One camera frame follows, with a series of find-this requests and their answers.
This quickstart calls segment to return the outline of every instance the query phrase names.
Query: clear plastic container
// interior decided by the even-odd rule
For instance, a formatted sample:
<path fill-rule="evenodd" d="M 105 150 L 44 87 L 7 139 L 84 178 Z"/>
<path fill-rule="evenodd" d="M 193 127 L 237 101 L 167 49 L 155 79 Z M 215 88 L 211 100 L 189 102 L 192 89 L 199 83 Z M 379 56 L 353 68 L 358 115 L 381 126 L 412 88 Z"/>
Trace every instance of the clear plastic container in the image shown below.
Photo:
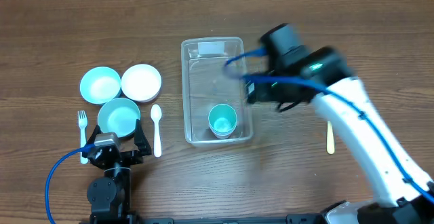
<path fill-rule="evenodd" d="M 242 81 L 223 74 L 223 64 L 244 52 L 238 37 L 209 37 L 183 41 L 182 99 L 185 139 L 194 146 L 241 143 L 253 137 L 252 113 L 245 103 Z M 240 73 L 247 70 L 245 59 L 231 65 Z M 208 114 L 218 104 L 228 104 L 237 112 L 237 127 L 229 138 L 219 139 L 208 125 Z"/>

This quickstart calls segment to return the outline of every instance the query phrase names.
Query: teal bowl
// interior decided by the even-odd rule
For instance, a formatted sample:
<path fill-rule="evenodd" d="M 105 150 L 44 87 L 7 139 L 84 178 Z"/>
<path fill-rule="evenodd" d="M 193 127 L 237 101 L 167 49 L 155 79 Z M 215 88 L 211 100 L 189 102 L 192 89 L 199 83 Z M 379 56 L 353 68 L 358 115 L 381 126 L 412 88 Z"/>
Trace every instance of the teal bowl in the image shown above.
<path fill-rule="evenodd" d="M 119 138 L 134 132 L 137 119 L 140 119 L 140 109 L 135 102 L 127 98 L 108 101 L 98 113 L 101 132 L 114 132 Z"/>
<path fill-rule="evenodd" d="M 121 77 L 112 68 L 93 68 L 81 78 L 80 93 L 84 100 L 103 105 L 121 95 Z"/>

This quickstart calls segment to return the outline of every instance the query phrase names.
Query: plastic spoon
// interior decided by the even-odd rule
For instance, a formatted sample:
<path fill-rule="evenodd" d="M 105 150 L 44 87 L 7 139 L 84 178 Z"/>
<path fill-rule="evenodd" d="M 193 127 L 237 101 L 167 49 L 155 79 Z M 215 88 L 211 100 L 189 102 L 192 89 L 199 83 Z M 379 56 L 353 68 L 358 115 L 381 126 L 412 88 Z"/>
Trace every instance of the plastic spoon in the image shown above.
<path fill-rule="evenodd" d="M 334 154 L 334 137 L 331 122 L 327 122 L 327 153 Z"/>
<path fill-rule="evenodd" d="M 161 108 L 159 105 L 153 105 L 151 109 L 151 119 L 154 121 L 154 155 L 155 157 L 161 156 L 161 139 L 160 139 L 160 129 L 159 129 L 159 121 L 163 113 L 161 112 Z"/>

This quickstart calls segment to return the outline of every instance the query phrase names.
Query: plastic fork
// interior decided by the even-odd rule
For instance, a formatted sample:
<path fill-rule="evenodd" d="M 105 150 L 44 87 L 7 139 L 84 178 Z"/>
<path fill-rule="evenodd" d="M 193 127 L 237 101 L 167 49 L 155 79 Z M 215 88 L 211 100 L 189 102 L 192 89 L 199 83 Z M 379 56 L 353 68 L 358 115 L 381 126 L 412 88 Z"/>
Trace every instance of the plastic fork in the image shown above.
<path fill-rule="evenodd" d="M 86 145 L 86 126 L 87 126 L 87 115 L 85 111 L 78 111 L 79 118 L 79 128 L 80 128 L 80 147 L 84 147 Z M 82 164 L 87 164 L 89 160 L 82 156 L 80 153 L 80 162 Z"/>

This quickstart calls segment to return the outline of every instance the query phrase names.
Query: plastic cup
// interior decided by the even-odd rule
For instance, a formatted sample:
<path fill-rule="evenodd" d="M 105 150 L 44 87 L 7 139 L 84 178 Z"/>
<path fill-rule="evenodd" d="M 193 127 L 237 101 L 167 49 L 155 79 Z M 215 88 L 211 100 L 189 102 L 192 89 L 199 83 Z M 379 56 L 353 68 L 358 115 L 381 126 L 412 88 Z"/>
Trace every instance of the plastic cup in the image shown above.
<path fill-rule="evenodd" d="M 208 122 L 214 135 L 226 139 L 237 127 L 237 112 L 229 105 L 216 105 L 208 115 Z"/>

